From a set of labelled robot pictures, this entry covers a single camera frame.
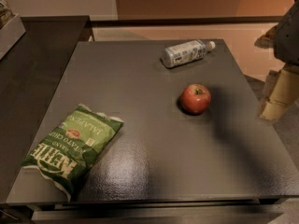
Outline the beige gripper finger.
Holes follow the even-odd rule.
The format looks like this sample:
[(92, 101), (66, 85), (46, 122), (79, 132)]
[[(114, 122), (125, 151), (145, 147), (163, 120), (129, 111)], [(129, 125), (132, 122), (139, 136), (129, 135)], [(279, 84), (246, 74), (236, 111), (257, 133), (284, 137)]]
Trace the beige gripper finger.
[(260, 101), (258, 117), (260, 119), (275, 121), (280, 119), (285, 113), (285, 111), (285, 106), (262, 99)]

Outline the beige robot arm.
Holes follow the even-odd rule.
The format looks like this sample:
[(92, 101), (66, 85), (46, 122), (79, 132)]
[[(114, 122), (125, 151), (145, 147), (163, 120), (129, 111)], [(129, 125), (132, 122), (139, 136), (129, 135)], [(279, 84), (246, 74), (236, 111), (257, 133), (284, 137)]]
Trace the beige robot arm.
[(284, 62), (282, 69), (270, 71), (266, 77), (257, 114), (260, 119), (275, 122), (299, 99), (299, 1), (254, 45), (272, 49), (275, 58)]

